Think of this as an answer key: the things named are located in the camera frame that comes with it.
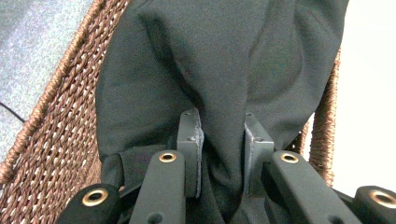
black garment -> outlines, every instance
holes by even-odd
[[[241,203],[245,113],[276,148],[291,142],[318,106],[346,8],[347,0],[133,1],[96,91],[102,178],[114,182],[106,158],[120,154],[125,185],[141,181],[149,155],[173,147],[181,112],[197,107],[203,185],[187,223],[230,222]]]

black cable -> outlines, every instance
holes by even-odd
[[[3,103],[0,102],[0,105],[5,108],[6,110],[8,110],[12,115],[14,115],[18,120],[20,120],[22,123],[25,122],[25,120],[23,118],[21,118],[21,116],[19,116],[15,111],[13,111],[11,108],[9,108],[8,106],[4,105]]]

brass ring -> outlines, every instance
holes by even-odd
[[[176,160],[176,154],[171,153],[171,152],[165,152],[161,154],[160,156],[160,161],[161,162],[172,162]]]
[[[282,161],[288,162],[288,163],[297,163],[298,158],[289,154],[289,153],[283,153],[280,156],[280,159],[282,159]]]
[[[373,199],[376,203],[386,206],[387,208],[396,208],[396,198],[383,191],[377,189],[371,190],[370,198]]]
[[[85,206],[96,206],[105,201],[108,196],[108,191],[106,189],[92,189],[84,195],[82,198],[82,204]]]

gray carpet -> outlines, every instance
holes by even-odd
[[[29,116],[92,0],[0,1],[0,102]],[[0,108],[0,161],[22,122]]]

brown wicker basket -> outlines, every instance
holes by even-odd
[[[94,0],[32,115],[0,164],[0,223],[54,223],[70,198],[99,182],[94,94],[129,0]],[[310,162],[332,183],[339,55],[315,116]],[[307,125],[290,145],[302,152]]]

